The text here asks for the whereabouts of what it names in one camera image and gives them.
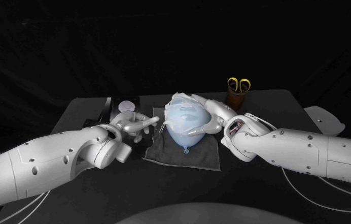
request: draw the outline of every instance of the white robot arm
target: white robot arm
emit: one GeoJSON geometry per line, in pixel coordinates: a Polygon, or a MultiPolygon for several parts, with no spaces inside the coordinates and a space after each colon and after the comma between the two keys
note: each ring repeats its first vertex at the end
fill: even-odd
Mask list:
{"type": "MultiPolygon", "coordinates": [[[[212,101],[192,96],[203,105],[212,101]]],[[[228,111],[225,105],[211,105],[216,106],[216,111],[228,111]]],[[[247,113],[226,123],[222,143],[245,162],[260,155],[274,166],[351,182],[351,139],[291,129],[271,132],[258,118],[247,113]]]]}
{"type": "Polygon", "coordinates": [[[123,137],[130,134],[140,142],[142,129],[149,133],[157,121],[159,117],[124,111],[110,124],[41,137],[0,154],[0,205],[48,192],[114,159],[124,163],[133,148],[123,137]]]}

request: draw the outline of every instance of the gray cloth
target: gray cloth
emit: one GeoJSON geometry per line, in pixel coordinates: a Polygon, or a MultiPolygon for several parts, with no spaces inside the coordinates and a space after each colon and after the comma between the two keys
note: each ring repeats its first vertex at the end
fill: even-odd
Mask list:
{"type": "Polygon", "coordinates": [[[218,140],[214,135],[206,134],[199,143],[189,147],[189,153],[185,154],[185,148],[173,140],[168,127],[160,133],[165,122],[165,108],[155,108],[155,115],[160,117],[157,122],[153,145],[147,149],[143,159],[166,166],[201,168],[212,171],[221,171],[221,156],[218,153],[218,140]]]}

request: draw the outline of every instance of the black backdrop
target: black backdrop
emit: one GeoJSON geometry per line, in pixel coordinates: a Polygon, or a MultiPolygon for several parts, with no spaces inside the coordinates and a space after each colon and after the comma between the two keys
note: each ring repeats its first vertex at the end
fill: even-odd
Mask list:
{"type": "Polygon", "coordinates": [[[51,133],[77,97],[288,89],[350,137],[351,0],[2,0],[2,144],[51,133]]]}

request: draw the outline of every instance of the brown cup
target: brown cup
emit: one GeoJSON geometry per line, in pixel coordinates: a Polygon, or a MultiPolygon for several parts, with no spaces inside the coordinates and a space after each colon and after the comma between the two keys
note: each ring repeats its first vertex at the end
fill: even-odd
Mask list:
{"type": "Polygon", "coordinates": [[[231,86],[229,86],[226,104],[235,111],[239,111],[239,109],[242,108],[247,94],[248,94],[248,91],[245,91],[244,93],[234,92],[234,90],[231,89],[231,86]]]}

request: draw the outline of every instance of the yellow scissor handle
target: yellow scissor handle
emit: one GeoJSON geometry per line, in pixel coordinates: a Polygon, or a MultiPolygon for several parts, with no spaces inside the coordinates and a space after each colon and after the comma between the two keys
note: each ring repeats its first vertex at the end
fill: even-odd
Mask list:
{"type": "Polygon", "coordinates": [[[237,90],[238,90],[238,79],[237,78],[229,78],[229,81],[231,80],[235,80],[237,81],[237,90]]]}
{"type": "Polygon", "coordinates": [[[248,90],[251,89],[251,81],[247,79],[247,78],[244,78],[242,80],[241,80],[241,86],[239,86],[239,88],[241,88],[241,92],[244,92],[242,91],[242,82],[248,82],[248,84],[250,84],[250,88],[248,88],[248,90]]]}

